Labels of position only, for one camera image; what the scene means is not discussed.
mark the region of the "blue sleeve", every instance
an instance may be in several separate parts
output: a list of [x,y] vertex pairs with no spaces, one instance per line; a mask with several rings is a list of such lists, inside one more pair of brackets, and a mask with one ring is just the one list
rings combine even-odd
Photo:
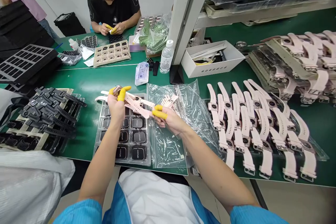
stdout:
[[54,221],[62,224],[91,224],[102,222],[102,207],[98,201],[87,199],[68,206]]
[[231,224],[288,224],[287,221],[281,219],[275,213],[251,205],[233,207],[233,210],[230,213],[230,221]]

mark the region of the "floor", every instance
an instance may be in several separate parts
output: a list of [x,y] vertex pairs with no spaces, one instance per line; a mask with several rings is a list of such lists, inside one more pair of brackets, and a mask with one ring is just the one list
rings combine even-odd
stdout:
[[[115,168],[112,180],[105,196],[103,212],[110,208],[114,185],[118,179],[119,167]],[[189,184],[197,192],[202,204],[209,209],[221,223],[230,223],[230,217],[223,206],[217,201],[203,180],[196,176],[187,177]],[[253,193],[248,179],[242,179]],[[296,223],[335,223],[336,220],[336,189],[312,185],[281,183],[257,180],[268,209],[290,224]],[[54,220],[67,206],[74,204],[79,191],[61,198],[52,216]]]

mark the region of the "black bin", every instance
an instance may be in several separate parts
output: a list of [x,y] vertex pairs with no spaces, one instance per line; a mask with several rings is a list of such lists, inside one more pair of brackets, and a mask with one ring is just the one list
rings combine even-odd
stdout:
[[54,23],[65,37],[86,33],[74,12],[60,15]]

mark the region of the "cardboard box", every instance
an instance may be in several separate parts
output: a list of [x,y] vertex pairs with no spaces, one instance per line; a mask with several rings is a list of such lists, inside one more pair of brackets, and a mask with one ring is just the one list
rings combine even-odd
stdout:
[[128,47],[129,47],[129,51],[130,53],[135,53],[138,51],[145,51],[146,47],[145,46],[141,46],[140,44],[134,44],[133,40],[136,37],[136,35],[130,36],[128,39]]
[[[226,48],[224,49],[224,54],[226,61],[211,63],[207,65],[196,66],[194,61],[191,59],[190,55],[203,50],[209,49],[214,46],[225,43]],[[189,78],[219,74],[231,71],[235,66],[237,66],[241,61],[245,59],[233,45],[228,41],[219,41],[210,44],[199,45],[195,47],[189,47],[185,50],[181,64]]]

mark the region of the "water bottle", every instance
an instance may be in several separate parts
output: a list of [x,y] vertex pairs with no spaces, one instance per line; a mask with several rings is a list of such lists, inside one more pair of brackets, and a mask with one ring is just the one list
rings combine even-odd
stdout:
[[169,72],[173,56],[174,56],[173,41],[168,40],[166,43],[166,47],[162,50],[161,54],[160,73],[166,74]]

